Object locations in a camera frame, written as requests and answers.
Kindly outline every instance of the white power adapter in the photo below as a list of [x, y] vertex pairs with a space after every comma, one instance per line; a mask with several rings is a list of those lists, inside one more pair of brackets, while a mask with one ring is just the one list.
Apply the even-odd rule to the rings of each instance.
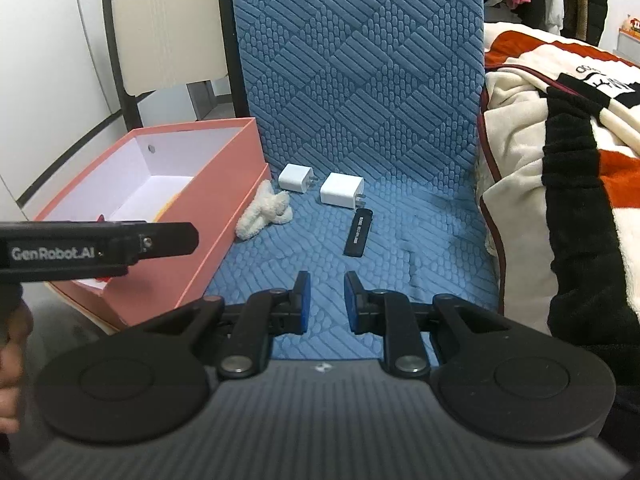
[[314, 177], [312, 168], [297, 164], [287, 164], [278, 177], [278, 185], [280, 189], [305, 193], [315, 180], [317, 179]]
[[356, 209], [364, 206], [364, 179], [361, 176], [331, 173], [320, 188], [322, 203]]

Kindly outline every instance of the round black base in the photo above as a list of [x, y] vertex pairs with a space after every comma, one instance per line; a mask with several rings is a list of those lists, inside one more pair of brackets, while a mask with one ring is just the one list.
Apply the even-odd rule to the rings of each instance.
[[131, 444], [190, 420], [207, 401], [209, 382], [178, 338], [123, 333], [50, 362], [35, 395], [57, 433], [95, 444]]
[[597, 436], [615, 393], [596, 356], [542, 334], [476, 335], [433, 379], [462, 424], [516, 444]]

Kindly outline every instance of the human hand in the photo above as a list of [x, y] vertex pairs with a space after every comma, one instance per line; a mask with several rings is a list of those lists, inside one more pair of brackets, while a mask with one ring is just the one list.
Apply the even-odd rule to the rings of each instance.
[[7, 343], [0, 349], [0, 433], [16, 433], [20, 428], [20, 381], [24, 374], [24, 348], [32, 329], [31, 311], [21, 301], [6, 322]]

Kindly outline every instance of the metal pivot screw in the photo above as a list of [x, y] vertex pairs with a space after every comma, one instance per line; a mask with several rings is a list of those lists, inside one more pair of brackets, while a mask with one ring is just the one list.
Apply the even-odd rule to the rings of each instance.
[[426, 367], [427, 361], [417, 355], [403, 355], [396, 359], [396, 368], [408, 374], [416, 374]]
[[251, 359], [244, 355], [229, 355], [222, 359], [220, 367], [225, 371], [233, 374], [241, 374], [247, 371], [254, 364]]

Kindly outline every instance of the black usb stick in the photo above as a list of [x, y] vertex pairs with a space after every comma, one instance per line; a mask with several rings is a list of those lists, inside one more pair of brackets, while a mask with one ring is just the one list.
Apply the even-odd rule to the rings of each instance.
[[358, 208], [351, 222], [349, 237], [344, 247], [345, 256], [359, 258], [364, 253], [364, 245], [367, 243], [367, 235], [371, 227], [373, 211], [371, 209]]

